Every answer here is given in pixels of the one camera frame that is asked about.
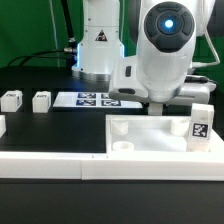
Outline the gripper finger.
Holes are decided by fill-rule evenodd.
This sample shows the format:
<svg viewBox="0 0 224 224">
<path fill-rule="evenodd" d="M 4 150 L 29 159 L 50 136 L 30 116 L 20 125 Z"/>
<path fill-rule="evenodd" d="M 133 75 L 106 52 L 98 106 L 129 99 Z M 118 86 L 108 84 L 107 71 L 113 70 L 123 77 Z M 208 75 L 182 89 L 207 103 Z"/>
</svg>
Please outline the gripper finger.
<svg viewBox="0 0 224 224">
<path fill-rule="evenodd" d="M 161 116 L 163 112 L 163 105 L 160 103 L 150 103 L 148 107 L 148 114 L 150 116 Z"/>
</svg>

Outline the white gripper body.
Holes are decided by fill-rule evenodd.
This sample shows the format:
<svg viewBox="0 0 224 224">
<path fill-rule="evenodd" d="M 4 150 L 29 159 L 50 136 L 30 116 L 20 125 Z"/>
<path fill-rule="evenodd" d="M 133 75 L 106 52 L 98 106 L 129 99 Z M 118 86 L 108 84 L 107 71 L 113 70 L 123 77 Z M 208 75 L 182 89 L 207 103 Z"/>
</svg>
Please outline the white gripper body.
<svg viewBox="0 0 224 224">
<path fill-rule="evenodd" d="M 140 103 L 191 104 L 210 99 L 211 88 L 204 83 L 179 83 L 176 70 L 166 70 L 157 61 L 156 69 L 140 81 L 135 56 L 119 60 L 111 74 L 109 97 Z"/>
</svg>

